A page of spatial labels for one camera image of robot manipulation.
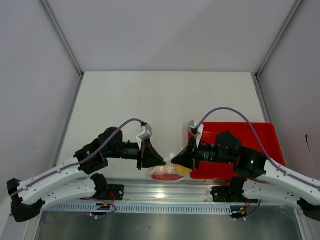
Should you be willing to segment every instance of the purple cable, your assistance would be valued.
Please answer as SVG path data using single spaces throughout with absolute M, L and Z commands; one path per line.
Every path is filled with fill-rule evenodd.
M 277 163 L 268 155 L 268 153 L 267 153 L 264 145 L 262 144 L 262 142 L 261 142 L 261 140 L 260 140 L 260 138 L 259 138 L 259 136 L 258 136 L 258 134 L 257 134 L 257 132 L 256 132 L 256 130 L 255 130 L 255 128 L 254 128 L 254 126 L 251 124 L 251 122 L 250 122 L 241 112 L 239 112 L 239 111 L 237 111 L 237 110 L 235 110 L 235 109 L 233 109 L 233 108 L 230 108 L 230 107 L 224 107 L 224 106 L 223 106 L 223 107 L 217 107 L 217 108 L 211 110 L 210 112 L 208 112 L 208 113 L 204 116 L 204 118 L 200 121 L 200 123 L 199 123 L 198 126 L 201 126 L 201 124 L 203 124 L 204 121 L 207 119 L 207 117 L 209 117 L 212 113 L 214 113 L 214 112 L 216 112 L 216 111 L 219 111 L 219 110 L 228 110 L 228 111 L 234 112 L 234 113 L 238 114 L 239 116 L 241 116 L 241 117 L 249 124 L 249 126 L 250 126 L 250 128 L 252 129 L 253 134 L 254 134 L 255 138 L 257 139 L 260 147 L 262 148 L 262 150 L 263 150 L 266 158 L 269 160 L 269 162 L 270 162 L 277 170 L 279 170 L 281 173 L 286 174 L 286 175 L 288 175 L 289 177 L 291 177 L 291 178 L 293 178 L 293 179 L 295 179 L 295 180 L 297 180 L 297 181 L 299 181 L 299 182 L 301 182 L 301 183 L 304 183 L 304 184 L 306 184 L 306 185 L 308 185 L 308 186 L 310 186 L 310 187 L 313 187 L 313 188 L 315 188 L 315 189 L 320 190 L 320 186 L 314 185 L 314 184 L 312 184 L 312 183 L 310 183 L 310 182 L 307 182 L 307 181 L 305 181 L 305 180 L 303 180 L 303 179 L 301 179 L 301 178 L 299 178 L 299 177 L 297 177 L 297 176 L 295 176 L 295 175 L 292 175 L 292 174 L 290 174 L 290 173 L 287 173 L 285 170 L 283 170 L 281 167 L 279 167 L 279 166 L 277 165 Z
M 131 119 L 129 119 L 128 121 L 124 122 L 121 126 L 119 126 L 119 127 L 107 138 L 107 140 L 105 140 L 104 143 L 103 143 L 97 150 L 95 150 L 92 154 L 90 154 L 90 155 L 87 156 L 85 159 L 83 159 L 83 160 L 81 160 L 81 161 L 79 161 L 79 162 L 76 162 L 76 163 L 73 163 L 73 164 L 64 166 L 64 167 L 60 168 L 60 170 L 61 170 L 61 171 L 66 170 L 66 169 L 71 168 L 71 167 L 73 167 L 73 166 L 77 166 L 77 165 L 83 164 L 83 163 L 89 161 L 90 159 L 92 159 L 95 155 L 97 155 L 97 154 L 110 142 L 110 140 L 111 140 L 124 126 L 126 126 L 128 123 L 131 123 L 131 122 L 139 122 L 139 123 L 142 123 L 142 121 L 141 121 L 140 119 L 138 119 L 138 118 L 131 118 Z M 44 176 L 40 177 L 39 179 L 33 181 L 32 183 L 26 185 L 26 187 L 27 187 L 27 188 L 30 188 L 30 187 L 32 187 L 34 184 L 37 184 L 38 182 L 40 182 L 40 181 L 42 181 L 42 180 L 44 180 L 44 179 L 46 179 L 46 178 L 48 178 L 48 177 L 51 177 L 51 176 L 53 176 L 53 175 L 55 175 L 55 174 L 57 174 L 57 173 L 58 173 L 57 171 L 50 172 L 50 173 L 48 173 L 47 175 L 44 175 Z M 24 189 L 21 188 L 20 190 L 12 193 L 12 194 L 10 195 L 10 197 L 13 197 L 13 196 L 15 196 L 15 195 L 17 195 L 17 194 L 19 194 L 19 193 L 21 193 L 21 192 L 23 192 L 23 191 L 24 191 Z
M 58 223 L 61 223 L 61 222 L 65 221 L 65 220 L 70 220 L 70 219 L 72 219 L 72 218 L 80 217 L 80 216 L 90 216 L 90 217 L 96 217 L 96 219 L 101 219 L 101 218 L 104 218 L 104 217 L 107 217 L 107 216 L 109 216 L 109 215 L 114 214 L 114 213 L 116 212 L 116 210 L 117 210 L 117 206 L 114 205 L 112 202 L 108 202 L 108 201 L 104 201 L 104 200 L 99 200 L 99 199 L 95 199 L 95 198 L 91 198 L 91 197 L 85 197 L 85 198 L 83 198 L 83 199 L 85 199 L 85 200 L 90 200 L 90 201 L 95 201 L 95 202 L 101 202 L 101 203 L 104 203 L 104 204 L 109 204 L 110 206 L 113 207 L 113 210 L 112 210 L 111 212 L 108 212 L 108 213 L 106 213 L 106 214 L 104 214 L 104 215 L 101 215 L 101 216 L 90 215 L 90 214 L 88 214 L 88 213 L 79 213 L 79 214 L 71 215 L 71 216 L 69 216 L 69 217 L 66 217 L 66 218 L 63 218 L 63 219 L 60 219 L 60 220 L 55 220 L 55 221 L 52 221 L 52 222 L 46 222 L 46 221 L 44 221 L 43 223 L 44 223 L 45 225 L 53 225 L 53 224 L 58 224 Z
M 247 215 L 245 218 L 247 219 L 247 218 L 250 218 L 250 217 L 252 217 L 256 212 L 257 212 L 257 210 L 260 208 L 260 206 L 261 206 L 261 200 L 259 201 L 259 203 L 258 203 L 258 206 L 256 206 L 256 208 L 255 208 L 255 210 L 253 210 L 249 215 Z

